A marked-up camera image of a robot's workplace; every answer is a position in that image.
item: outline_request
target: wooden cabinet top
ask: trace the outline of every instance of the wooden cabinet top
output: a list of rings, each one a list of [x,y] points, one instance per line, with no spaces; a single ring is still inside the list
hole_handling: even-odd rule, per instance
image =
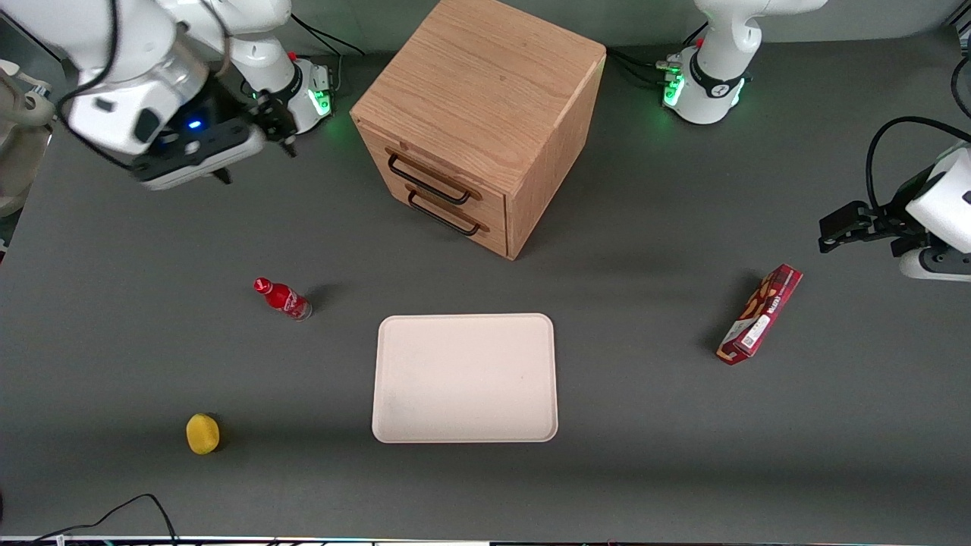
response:
[[[514,192],[606,52],[495,0],[442,0],[352,108],[354,120]]]

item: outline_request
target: red bottle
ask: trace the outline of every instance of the red bottle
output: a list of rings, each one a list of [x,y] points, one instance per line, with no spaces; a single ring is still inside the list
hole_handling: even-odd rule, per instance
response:
[[[263,294],[270,307],[289,315],[297,322],[306,321],[313,313],[307,298],[293,291],[287,285],[273,284],[260,277],[253,282],[252,287]]]

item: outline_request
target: gray tabletop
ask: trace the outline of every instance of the gray tabletop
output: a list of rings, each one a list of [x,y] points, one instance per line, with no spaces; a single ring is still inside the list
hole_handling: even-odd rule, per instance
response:
[[[953,31],[769,45],[708,127],[608,66],[516,262],[387,194],[348,117],[386,57],[349,59],[336,118],[231,187],[148,192],[60,133],[0,266],[3,530],[152,492],[184,535],[967,544],[971,291],[903,277],[886,242],[816,246],[818,219],[864,196],[884,121],[967,126],[958,59]],[[951,143],[894,129],[884,199]],[[802,285],[726,366],[715,346],[783,262]],[[318,312],[278,316],[257,276]],[[376,441],[381,320],[498,312],[555,323],[556,438]],[[225,450],[187,449],[196,412],[220,415]],[[150,505],[103,529],[163,530]]]

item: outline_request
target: green indicator light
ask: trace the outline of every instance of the green indicator light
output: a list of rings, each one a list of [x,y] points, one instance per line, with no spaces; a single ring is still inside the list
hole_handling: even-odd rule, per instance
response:
[[[314,103],[314,108],[317,109],[318,114],[322,117],[330,114],[330,93],[307,89],[307,94],[310,95],[310,100]]]
[[[678,99],[681,98],[681,91],[684,88],[685,77],[679,75],[674,82],[668,84],[668,89],[664,92],[664,103],[674,108],[678,104]]]
[[[732,106],[735,106],[736,104],[738,104],[738,99],[739,97],[742,96],[742,87],[744,86],[745,86],[745,78],[742,78],[742,81],[738,83],[738,91],[735,92],[735,98],[731,99]]]

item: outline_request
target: black drawer handle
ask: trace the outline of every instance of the black drawer handle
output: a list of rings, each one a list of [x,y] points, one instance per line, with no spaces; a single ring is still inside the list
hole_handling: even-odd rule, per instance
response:
[[[435,222],[438,222],[438,223],[440,223],[442,225],[447,225],[451,229],[454,229],[455,231],[458,231],[459,233],[461,233],[462,235],[465,235],[466,237],[471,237],[471,236],[475,235],[476,233],[479,233],[479,228],[481,226],[478,225],[477,223],[476,223],[476,226],[473,227],[472,229],[462,229],[461,227],[455,225],[454,223],[451,223],[451,222],[445,220],[444,218],[438,216],[437,214],[429,211],[428,209],[422,207],[421,205],[418,205],[418,203],[415,202],[415,196],[417,194],[418,194],[418,192],[417,191],[414,191],[414,190],[412,190],[412,192],[408,194],[408,204],[411,205],[413,209],[415,209],[415,210],[417,210],[417,211],[419,211],[421,213],[424,213],[424,214],[428,215]]]
[[[443,191],[440,191],[440,190],[438,190],[436,188],[433,188],[432,186],[429,186],[428,184],[426,184],[426,183],[422,182],[421,180],[413,177],[412,175],[406,173],[405,171],[399,169],[398,167],[395,167],[394,166],[394,162],[397,161],[397,160],[398,160],[398,154],[391,154],[391,157],[389,157],[387,159],[387,168],[391,169],[391,172],[392,173],[400,176],[401,178],[407,180],[408,182],[411,182],[411,183],[417,185],[419,188],[422,188],[425,191],[428,191],[429,193],[431,193],[432,195],[438,197],[439,199],[442,199],[446,203],[451,203],[452,205],[456,205],[456,206],[457,205],[463,205],[463,204],[465,204],[466,201],[469,200],[469,196],[472,195],[472,193],[470,191],[466,190],[464,193],[462,193],[462,196],[461,197],[459,197],[459,198],[456,199],[456,198],[448,195],[447,193],[444,193]]]

